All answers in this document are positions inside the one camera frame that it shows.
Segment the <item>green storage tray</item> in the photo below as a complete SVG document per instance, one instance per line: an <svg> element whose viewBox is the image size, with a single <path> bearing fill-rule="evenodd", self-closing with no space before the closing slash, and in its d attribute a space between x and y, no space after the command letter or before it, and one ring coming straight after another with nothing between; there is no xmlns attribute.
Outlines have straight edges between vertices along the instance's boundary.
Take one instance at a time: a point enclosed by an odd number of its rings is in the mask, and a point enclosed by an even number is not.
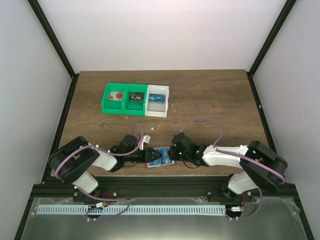
<svg viewBox="0 0 320 240"><path fill-rule="evenodd" d="M148 85L146 84L108 82L101 101L102 113L144 116L147 91ZM110 100L111 92L123 92L122 101ZM143 102L130 101L131 92L144 93Z"/></svg>

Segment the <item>metal frame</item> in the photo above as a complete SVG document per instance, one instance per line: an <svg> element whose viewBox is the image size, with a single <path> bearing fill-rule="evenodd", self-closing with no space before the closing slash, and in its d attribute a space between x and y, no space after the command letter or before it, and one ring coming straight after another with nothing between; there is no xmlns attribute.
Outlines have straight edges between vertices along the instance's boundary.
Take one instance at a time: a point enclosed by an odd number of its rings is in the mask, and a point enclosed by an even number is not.
<svg viewBox="0 0 320 240"><path fill-rule="evenodd" d="M250 71L247 72L248 81L250 83L252 94L254 96L254 100L261 118L261 122L264 128L264 132L265 132L269 147L275 152L277 151L276 146L273 141L271 131L269 129L266 116L259 99L259 95L254 83L253 76L256 73L261 62L263 61L266 53L268 52L270 46L272 45L272 42L276 38L279 30L281 29L281 26L285 22L287 16L289 15L296 1L297 0L286 1L268 37L266 38L258 56L256 57ZM38 1L28 0L28 2L30 3L30 6L32 7L35 15L37 16L39 22L41 23L44 31L48 35L52 45L54 46L58 56L60 57L63 65L65 66L66 70L68 71L72 79L69 87L69 91L66 97L66 101L63 106L59 124L58 124L57 130L54 136L54 140L52 143L52 147L50 151L50 153L52 153L53 151L58 149L79 74L75 74L64 50L62 49ZM58 197L73 198L74 197L74 193L75 193L74 187L72 185L63 184L60 180L56 179L55 177L52 177L50 175L51 170L52 170L51 167L47 164L41 180L41 184L36 184L33 186L32 192L26 204L24 214L22 216L20 225L17 230L15 240L21 239L23 235L23 231L24 231L34 198L58 198ZM166 176L166 177L104 176L104 177L97 177L97 180L103 186L108 186L111 189L116 189L118 198L141 198L141 197L201 198L201 197L207 196L208 192L212 189L213 190L220 189L223 183L227 179L228 179L227 176L187 176L187 177L185 176L183 177L181 176L173 176L173 177L171 176ZM277 193L270 194L270 193L264 192L263 195L266 197L293 197L295 204L298 206L298 208L300 208L299 216L303 223L307 238L310 240L314 239L306 214L301 204L296 186L294 184L287 183L287 184L281 185ZM252 196L253 197L259 196L258 191L252 191ZM231 204L238 204L238 202L221 202L221 204L231 205Z"/></svg>

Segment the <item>wooden surface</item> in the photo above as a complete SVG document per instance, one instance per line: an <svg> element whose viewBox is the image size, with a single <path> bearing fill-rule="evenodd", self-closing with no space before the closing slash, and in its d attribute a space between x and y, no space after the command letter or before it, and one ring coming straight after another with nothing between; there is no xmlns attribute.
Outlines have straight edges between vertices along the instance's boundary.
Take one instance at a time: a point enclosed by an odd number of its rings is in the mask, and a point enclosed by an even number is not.
<svg viewBox="0 0 320 240"><path fill-rule="evenodd" d="M101 100L108 82L169 86L167 118L102 114ZM167 147L172 144L173 134L197 117L213 118L220 123L223 138L218 146L235 147L249 144L251 140L267 144L244 70L155 70L81 72L60 146L84 136L90 143L110 149L131 134L132 124L137 122L151 136L148 146ZM219 136L218 128L205 120L192 123L184 132L197 144L212 144ZM228 175L240 170L226 166L189 169L178 162L175 166L148 169L144 164L137 164L114 173L91 167L90 172L111 176L199 176Z"/></svg>

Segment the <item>blue packet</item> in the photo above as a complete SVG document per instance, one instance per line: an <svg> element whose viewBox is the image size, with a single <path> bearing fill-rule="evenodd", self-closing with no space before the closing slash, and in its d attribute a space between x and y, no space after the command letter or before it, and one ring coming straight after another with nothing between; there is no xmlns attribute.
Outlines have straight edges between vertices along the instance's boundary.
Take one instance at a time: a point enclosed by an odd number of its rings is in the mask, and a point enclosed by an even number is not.
<svg viewBox="0 0 320 240"><path fill-rule="evenodd" d="M164 94L149 94L149 102L156 102L156 103L164 103L166 101L166 95Z"/></svg>
<svg viewBox="0 0 320 240"><path fill-rule="evenodd" d="M160 147L160 148L154 148L157 152L162 154L162 157L147 163L147 168L154 168L154 167L161 167L161 166L168 166L168 165L174 165L175 161L172 161L169 157L168 151L170 150L170 147Z"/></svg>

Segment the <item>white wall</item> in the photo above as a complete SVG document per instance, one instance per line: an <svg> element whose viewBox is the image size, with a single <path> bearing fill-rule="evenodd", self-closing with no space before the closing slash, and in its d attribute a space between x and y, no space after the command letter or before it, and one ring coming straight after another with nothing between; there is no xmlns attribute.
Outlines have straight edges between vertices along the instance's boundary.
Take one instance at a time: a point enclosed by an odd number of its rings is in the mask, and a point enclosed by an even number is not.
<svg viewBox="0 0 320 240"><path fill-rule="evenodd" d="M74 70L249 70L285 0L39 0Z"/></svg>
<svg viewBox="0 0 320 240"><path fill-rule="evenodd" d="M0 7L0 239L40 183L70 77L26 0Z"/></svg>
<svg viewBox="0 0 320 240"><path fill-rule="evenodd" d="M320 1L297 1L254 81L272 136L288 161L315 239L320 239Z"/></svg>

